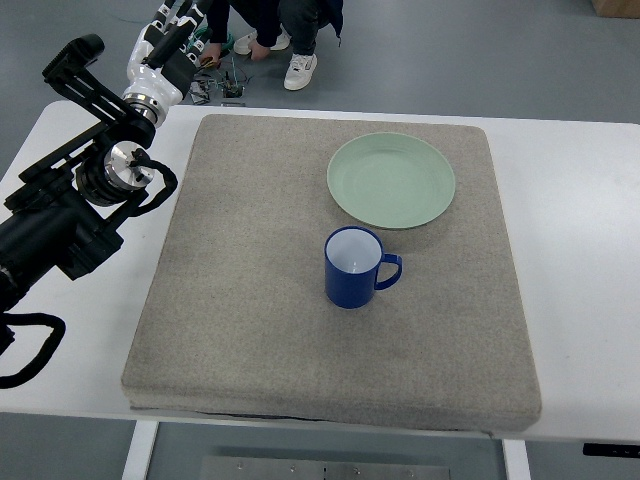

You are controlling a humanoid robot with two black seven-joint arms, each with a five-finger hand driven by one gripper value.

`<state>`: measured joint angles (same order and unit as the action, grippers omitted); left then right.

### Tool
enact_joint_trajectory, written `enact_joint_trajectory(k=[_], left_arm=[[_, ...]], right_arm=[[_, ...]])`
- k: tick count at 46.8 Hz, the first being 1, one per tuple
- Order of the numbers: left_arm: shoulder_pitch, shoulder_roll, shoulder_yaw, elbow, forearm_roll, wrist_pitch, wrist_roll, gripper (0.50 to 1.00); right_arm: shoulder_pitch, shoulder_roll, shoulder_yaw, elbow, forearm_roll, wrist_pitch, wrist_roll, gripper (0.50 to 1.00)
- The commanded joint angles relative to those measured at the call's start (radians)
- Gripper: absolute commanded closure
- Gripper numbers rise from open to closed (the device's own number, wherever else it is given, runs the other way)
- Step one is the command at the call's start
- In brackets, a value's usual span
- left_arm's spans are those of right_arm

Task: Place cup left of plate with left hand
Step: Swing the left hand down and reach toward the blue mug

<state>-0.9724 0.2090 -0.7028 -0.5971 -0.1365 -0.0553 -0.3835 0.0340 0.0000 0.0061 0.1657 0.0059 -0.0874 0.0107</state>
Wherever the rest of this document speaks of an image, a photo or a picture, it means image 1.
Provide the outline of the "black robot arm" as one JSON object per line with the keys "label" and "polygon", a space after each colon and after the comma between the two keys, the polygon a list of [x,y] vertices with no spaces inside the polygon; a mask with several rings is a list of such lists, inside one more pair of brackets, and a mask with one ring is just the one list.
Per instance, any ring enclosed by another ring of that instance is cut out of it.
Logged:
{"label": "black robot arm", "polygon": [[84,35],[42,72],[98,122],[24,170],[22,186],[6,199],[2,311],[54,267],[72,280],[93,272],[122,246],[118,228],[162,205],[178,186],[173,171],[146,152],[155,136],[152,122],[89,72],[103,50],[98,35]]}

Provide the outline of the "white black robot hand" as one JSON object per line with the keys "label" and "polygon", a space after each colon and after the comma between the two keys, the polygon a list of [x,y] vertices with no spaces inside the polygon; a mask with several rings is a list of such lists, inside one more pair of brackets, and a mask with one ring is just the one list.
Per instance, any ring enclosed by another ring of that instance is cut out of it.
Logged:
{"label": "white black robot hand", "polygon": [[123,99],[156,128],[189,93],[211,36],[210,31],[200,36],[196,32],[211,5],[210,1],[185,1],[176,8],[172,1],[165,1],[140,31],[129,58],[129,87]]}

